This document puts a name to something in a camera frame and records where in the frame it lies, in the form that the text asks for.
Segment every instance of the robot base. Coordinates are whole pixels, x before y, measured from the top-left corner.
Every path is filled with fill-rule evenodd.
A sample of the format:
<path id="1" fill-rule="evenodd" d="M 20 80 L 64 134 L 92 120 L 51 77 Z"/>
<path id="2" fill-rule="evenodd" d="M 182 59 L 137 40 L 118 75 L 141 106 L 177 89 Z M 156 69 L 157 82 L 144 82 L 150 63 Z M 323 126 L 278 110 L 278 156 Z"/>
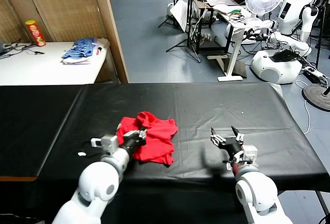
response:
<path id="1" fill-rule="evenodd" d="M 326 88 L 319 85 L 306 86 L 302 95 L 308 103 L 317 109 L 330 112 L 330 95 L 325 94 Z"/>
<path id="2" fill-rule="evenodd" d="M 302 65 L 299 61 L 274 62 L 270 58 L 281 50 L 258 51 L 253 57 L 251 70 L 262 80 L 276 84 L 294 82 Z"/>

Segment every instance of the white robot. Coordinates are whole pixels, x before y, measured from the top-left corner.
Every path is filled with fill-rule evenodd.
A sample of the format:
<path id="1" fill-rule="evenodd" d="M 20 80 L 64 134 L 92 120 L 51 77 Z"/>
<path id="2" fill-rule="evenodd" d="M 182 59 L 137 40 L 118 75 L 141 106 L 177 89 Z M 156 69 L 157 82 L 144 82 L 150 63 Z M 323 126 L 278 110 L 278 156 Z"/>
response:
<path id="1" fill-rule="evenodd" d="M 285 215 L 277 197 L 273 180 L 261 173 L 256 165 L 258 150 L 252 145 L 243 145 L 244 134 L 232 127 L 234 138 L 223 138 L 211 129 L 211 141 L 229 154 L 227 168 L 235 175 L 236 195 L 243 205 L 249 224 L 292 224 Z"/>
<path id="2" fill-rule="evenodd" d="M 292 83 L 302 69 L 297 60 L 308 56 L 311 48 L 306 43 L 317 17 L 317 7 L 311 6 L 314 0 L 284 0 L 278 15 L 278 31 L 270 32 L 267 42 L 278 46 L 279 50 L 259 51 L 253 57 L 252 71 L 261 79 L 277 83 Z M 300 40 L 290 37 L 293 31 L 302 22 Z"/>
<path id="3" fill-rule="evenodd" d="M 104 155 L 82 172 L 78 189 L 59 210 L 53 224 L 101 224 L 103 211 L 115 197 L 135 148 L 145 145 L 145 138 L 146 129 L 140 129 L 125 134 L 121 146 L 117 136 L 92 139 L 92 146 L 101 147 Z"/>

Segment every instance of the pringles can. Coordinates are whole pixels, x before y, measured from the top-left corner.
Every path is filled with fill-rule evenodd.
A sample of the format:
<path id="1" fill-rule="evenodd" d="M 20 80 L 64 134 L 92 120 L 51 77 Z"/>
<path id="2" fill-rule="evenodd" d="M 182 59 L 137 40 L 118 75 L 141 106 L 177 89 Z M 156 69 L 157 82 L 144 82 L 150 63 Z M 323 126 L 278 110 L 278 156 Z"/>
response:
<path id="1" fill-rule="evenodd" d="M 28 20 L 25 22 L 33 38 L 35 39 L 37 46 L 42 47 L 46 45 L 45 39 L 43 38 L 35 20 Z"/>

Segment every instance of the blue cloth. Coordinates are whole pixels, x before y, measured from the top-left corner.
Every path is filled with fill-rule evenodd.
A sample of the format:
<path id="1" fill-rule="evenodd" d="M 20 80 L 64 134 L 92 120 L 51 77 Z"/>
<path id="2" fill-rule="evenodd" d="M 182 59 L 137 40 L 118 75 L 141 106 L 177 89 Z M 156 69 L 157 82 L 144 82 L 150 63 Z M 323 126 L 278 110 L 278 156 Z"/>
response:
<path id="1" fill-rule="evenodd" d="M 89 57 L 93 55 L 94 38 L 82 38 L 74 42 L 73 47 L 67 51 L 62 58 L 68 57 L 78 59 L 82 57 Z"/>

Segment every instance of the black tablecloth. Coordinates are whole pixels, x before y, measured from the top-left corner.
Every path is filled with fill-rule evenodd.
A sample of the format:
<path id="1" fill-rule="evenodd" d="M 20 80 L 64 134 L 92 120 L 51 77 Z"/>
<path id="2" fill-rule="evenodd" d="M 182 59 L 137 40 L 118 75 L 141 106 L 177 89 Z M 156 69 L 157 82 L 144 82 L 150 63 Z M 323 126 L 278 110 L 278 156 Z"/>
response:
<path id="1" fill-rule="evenodd" d="M 176 120 L 174 164 L 132 161 L 104 222 L 244 223 L 211 127 L 225 137 L 231 125 L 246 133 L 279 190 L 329 191 L 325 168 L 267 83 L 0 87 L 0 106 L 0 175 L 38 176 L 42 168 L 34 182 L 0 182 L 3 211 L 53 218 L 83 169 L 99 160 L 87 142 L 140 111 Z M 78 157 L 81 150 L 95 156 Z"/>
<path id="2" fill-rule="evenodd" d="M 0 177 L 38 176 L 81 88 L 0 87 Z"/>
<path id="3" fill-rule="evenodd" d="M 77 156 L 83 144 L 92 137 L 114 133 L 122 117 L 135 117 L 140 111 L 176 120 L 174 164 L 166 167 L 133 161 L 122 182 L 127 189 L 138 185 L 147 190 L 234 187 L 232 172 L 221 163 L 224 152 L 209 138 L 211 127 L 224 137 L 233 135 L 233 125 L 246 133 L 245 144 L 258 148 L 260 171 L 279 190 L 328 191 L 328 186 L 323 187 L 330 185 L 324 166 L 282 97 L 268 83 L 85 86 L 38 179 L 76 183 L 83 169 L 99 159 Z M 85 149 L 88 154 L 98 152 Z"/>

